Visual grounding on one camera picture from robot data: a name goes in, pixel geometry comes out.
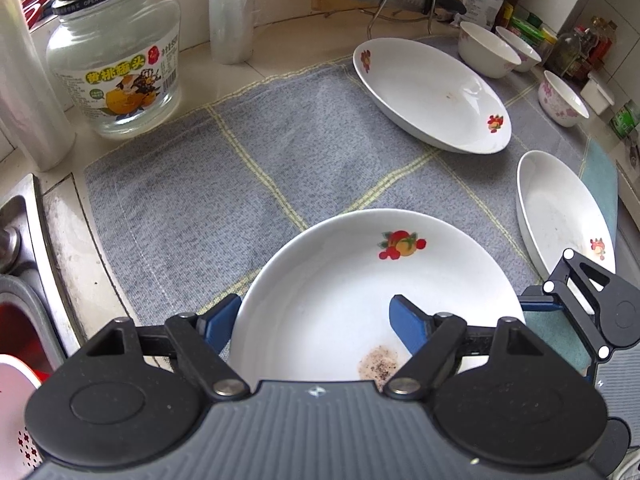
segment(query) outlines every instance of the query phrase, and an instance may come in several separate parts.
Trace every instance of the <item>oval plate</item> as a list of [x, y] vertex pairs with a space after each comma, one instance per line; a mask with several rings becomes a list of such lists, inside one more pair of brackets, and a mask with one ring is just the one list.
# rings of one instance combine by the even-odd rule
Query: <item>oval plate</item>
[[[410, 356], [389, 323], [395, 294], [472, 325], [524, 320], [507, 277], [471, 237], [420, 213], [369, 209], [315, 225], [266, 264], [242, 302], [229, 364], [252, 388], [358, 380], [368, 356], [401, 366]], [[484, 362], [465, 358], [461, 369]]]
[[494, 90], [437, 48], [377, 38], [356, 49], [353, 65], [378, 108], [431, 146], [482, 155], [511, 139], [511, 120]]
[[[566, 248], [616, 272], [613, 243], [600, 208], [564, 162], [538, 150], [525, 153], [518, 163], [516, 208], [525, 246], [543, 278], [548, 278]], [[583, 309], [593, 314], [574, 282], [569, 280], [568, 285]]]

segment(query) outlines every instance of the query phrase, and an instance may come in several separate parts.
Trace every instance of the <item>sink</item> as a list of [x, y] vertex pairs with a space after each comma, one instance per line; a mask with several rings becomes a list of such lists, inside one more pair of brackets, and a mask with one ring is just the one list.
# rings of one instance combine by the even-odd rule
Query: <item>sink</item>
[[56, 268], [40, 197], [39, 182], [29, 174], [0, 199], [0, 229], [12, 227], [20, 233], [17, 257], [7, 276], [0, 275], [0, 353], [11, 353], [2, 345], [7, 344], [7, 323], [12, 320], [10, 348], [27, 348], [28, 364], [42, 361], [33, 341], [25, 340], [35, 333], [48, 365], [34, 366], [55, 369], [83, 341]]

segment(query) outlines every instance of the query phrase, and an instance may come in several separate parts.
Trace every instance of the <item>tiled countertop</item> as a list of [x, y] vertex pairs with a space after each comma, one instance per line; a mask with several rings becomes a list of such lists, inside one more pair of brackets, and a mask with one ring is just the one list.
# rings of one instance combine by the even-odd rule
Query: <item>tiled countertop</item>
[[[179, 61], [182, 101], [175, 116], [268, 76], [349, 55], [366, 40], [368, 21], [368, 16], [354, 10], [259, 27], [253, 57], [248, 63], [234, 66], [213, 62], [208, 44], [185, 50], [180, 53]], [[434, 23], [433, 31], [434, 34], [458, 33], [457, 29], [439, 23]], [[381, 20], [374, 26], [373, 33], [374, 37], [418, 38], [427, 34], [426, 22], [399, 24]], [[112, 278], [109, 263], [102, 256], [100, 240], [94, 235], [95, 224], [84, 181], [84, 168], [117, 148], [119, 143], [91, 132], [75, 108], [69, 110], [67, 116], [78, 133], [67, 158], [53, 170], [39, 173], [19, 150], [14, 151], [0, 162], [0, 196], [27, 173], [35, 173], [40, 178], [58, 267], [83, 335], [91, 337], [114, 317], [133, 316], [127, 298]], [[640, 184], [640, 171], [628, 163], [624, 144], [596, 116], [582, 127], [619, 163], [620, 196], [636, 223], [640, 223], [640, 200], [632, 187]]]

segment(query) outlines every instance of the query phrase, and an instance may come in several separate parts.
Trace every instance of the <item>dish drying mat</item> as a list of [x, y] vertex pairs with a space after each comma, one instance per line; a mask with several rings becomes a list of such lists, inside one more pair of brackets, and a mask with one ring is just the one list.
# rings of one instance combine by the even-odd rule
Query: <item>dish drying mat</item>
[[[459, 59], [457, 38], [422, 40]], [[403, 208], [472, 236], [517, 294], [541, 283], [516, 218], [529, 150], [567, 164], [616, 232], [617, 173], [595, 140], [540, 108], [530, 74], [487, 80], [513, 136], [495, 155], [428, 146], [388, 120], [351, 57], [247, 86], [123, 144], [85, 171], [106, 257], [143, 324], [243, 296], [294, 236], [340, 213]], [[588, 356], [562, 313], [526, 321], [576, 368]]]

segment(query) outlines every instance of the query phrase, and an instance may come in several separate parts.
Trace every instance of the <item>barcode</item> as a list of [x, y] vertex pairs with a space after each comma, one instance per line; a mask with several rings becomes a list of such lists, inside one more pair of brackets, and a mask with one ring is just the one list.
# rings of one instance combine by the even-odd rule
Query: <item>barcode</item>
[[169, 74], [169, 77], [164, 78], [164, 82], [162, 83], [162, 92], [166, 92], [167, 89], [172, 84], [174, 84], [175, 76], [176, 76], [176, 71], [174, 70], [173, 72], [171, 72], [171, 74]]

